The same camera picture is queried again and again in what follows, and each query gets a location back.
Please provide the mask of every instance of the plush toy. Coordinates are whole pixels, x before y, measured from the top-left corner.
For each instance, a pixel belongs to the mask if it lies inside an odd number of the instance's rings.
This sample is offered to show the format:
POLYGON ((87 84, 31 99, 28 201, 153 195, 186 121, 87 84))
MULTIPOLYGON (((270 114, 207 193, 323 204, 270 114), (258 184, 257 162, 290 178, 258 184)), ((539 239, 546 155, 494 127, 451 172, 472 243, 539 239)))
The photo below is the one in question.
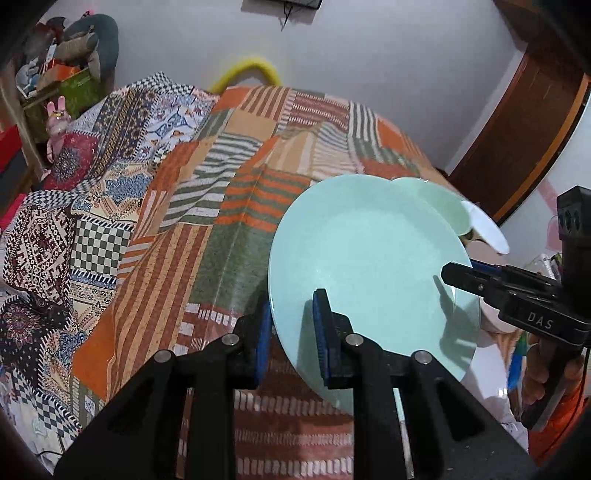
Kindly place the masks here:
POLYGON ((47 159, 49 163, 54 162, 64 146, 64 135, 66 128, 72 121, 70 114, 66 111, 66 98, 61 96, 57 99, 57 110, 53 102, 47 104, 46 130, 49 134, 47 141, 47 159))
POLYGON ((28 93, 35 88, 36 80, 39 78, 37 73, 39 67, 37 62, 39 59, 32 59, 29 63, 25 63, 17 72, 17 85, 23 92, 28 93))
POLYGON ((64 30, 54 58, 63 63, 88 62, 90 75, 102 82, 114 71, 119 56, 119 30, 108 15, 82 17, 64 30))

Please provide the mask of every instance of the patchwork bedspread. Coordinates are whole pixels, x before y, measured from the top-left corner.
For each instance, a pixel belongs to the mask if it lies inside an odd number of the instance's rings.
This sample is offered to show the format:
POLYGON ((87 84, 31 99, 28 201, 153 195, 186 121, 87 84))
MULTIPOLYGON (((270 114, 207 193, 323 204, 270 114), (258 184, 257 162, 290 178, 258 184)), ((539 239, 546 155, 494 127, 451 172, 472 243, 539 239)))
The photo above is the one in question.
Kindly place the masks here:
MULTIPOLYGON (((51 179, 61 190, 29 195, 2 237, 0 401, 35 451, 67 448, 157 350, 203 349, 251 312, 277 225, 314 183, 365 173, 448 185, 362 105, 150 82, 80 119, 72 132, 93 139, 92 160, 71 148, 79 168, 51 179)), ((240 477, 352 476, 352 418, 310 391, 276 336, 264 383, 236 392, 235 413, 240 477)), ((181 440, 180 470, 185 451, 181 440)))

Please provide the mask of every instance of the clutter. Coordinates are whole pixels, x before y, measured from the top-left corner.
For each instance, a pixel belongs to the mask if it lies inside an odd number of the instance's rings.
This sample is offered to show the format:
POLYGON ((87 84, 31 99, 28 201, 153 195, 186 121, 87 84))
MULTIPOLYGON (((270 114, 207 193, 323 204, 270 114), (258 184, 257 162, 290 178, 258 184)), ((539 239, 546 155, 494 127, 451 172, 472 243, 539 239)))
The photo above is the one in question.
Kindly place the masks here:
POLYGON ((18 69, 16 76, 17 86, 22 92, 25 92, 25 95, 35 88, 35 84, 39 78, 39 67, 37 67, 37 62, 39 62, 39 59, 34 58, 18 69))
POLYGON ((61 82, 54 82, 26 100, 22 101, 29 127, 35 143, 46 143, 47 102, 57 102, 59 96, 66 98, 68 113, 73 119, 93 105, 99 103, 109 93, 106 87, 90 76, 88 69, 76 73, 61 82))
POLYGON ((119 30, 108 15, 92 15, 69 24, 64 17, 37 24, 23 46, 16 77, 24 99, 39 95, 88 68, 97 82, 112 78, 119 56, 119 30))
POLYGON ((37 89, 43 90, 48 85, 54 82, 61 82, 66 80, 76 73, 78 73, 80 69, 78 67, 68 67, 66 65, 62 65, 60 63, 54 64, 52 68, 47 70, 41 77, 37 80, 37 89))
POLYGON ((69 117, 76 119, 113 90, 118 35, 115 20, 92 11, 75 22, 54 17, 32 29, 15 58, 15 83, 35 143, 50 139, 48 102, 64 97, 69 117))
POLYGON ((119 56, 119 29, 115 20, 108 15, 89 15, 75 21, 64 31, 64 43, 67 44, 64 50, 88 50, 83 58, 94 79, 102 82, 115 71, 119 56), (69 45, 74 40, 80 41, 69 45))
POLYGON ((47 141, 47 160, 53 164, 54 158, 57 158, 64 145, 66 128, 72 121, 70 114, 66 111, 66 98, 64 96, 58 98, 57 110, 55 104, 49 102, 47 104, 47 115, 46 130, 49 135, 49 140, 47 141))

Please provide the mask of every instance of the plate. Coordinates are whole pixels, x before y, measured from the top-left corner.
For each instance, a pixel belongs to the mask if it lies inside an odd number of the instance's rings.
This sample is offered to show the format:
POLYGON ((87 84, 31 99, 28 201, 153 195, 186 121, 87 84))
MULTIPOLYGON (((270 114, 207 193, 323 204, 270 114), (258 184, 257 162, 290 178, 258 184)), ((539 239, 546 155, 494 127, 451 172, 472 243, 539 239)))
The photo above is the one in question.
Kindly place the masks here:
POLYGON ((462 205, 463 198, 451 190, 432 181, 413 177, 400 177, 393 179, 392 183, 427 202, 449 223, 457 236, 466 235, 472 230, 470 214, 462 205))
POLYGON ((480 238, 500 254, 507 255, 509 253, 509 243, 495 221, 478 205, 474 205, 469 200, 462 200, 462 203, 466 210, 468 210, 472 227, 480 238))
POLYGON ((457 235, 420 199, 389 180, 339 176, 309 188, 277 228, 269 299, 279 340, 308 386, 342 411, 351 391, 320 376, 311 300, 325 288, 333 311, 391 352, 430 351, 462 379, 476 348, 478 297, 441 281, 443 265, 470 265, 457 235))

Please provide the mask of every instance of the hand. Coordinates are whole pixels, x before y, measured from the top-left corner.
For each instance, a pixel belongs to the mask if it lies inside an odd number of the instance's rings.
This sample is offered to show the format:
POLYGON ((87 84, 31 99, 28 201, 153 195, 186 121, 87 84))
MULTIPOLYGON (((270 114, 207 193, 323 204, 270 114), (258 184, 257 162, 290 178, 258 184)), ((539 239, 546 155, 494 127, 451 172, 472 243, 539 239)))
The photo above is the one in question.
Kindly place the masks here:
MULTIPOLYGON (((528 343, 534 343, 527 352, 525 375, 521 389, 521 396, 525 405, 531 405, 544 397, 544 384, 548 381, 548 365, 540 355, 540 343, 546 340, 531 335, 528 343)), ((569 395, 579 387, 583 378, 584 356, 571 360, 564 369, 564 376, 569 381, 564 395, 569 395)))

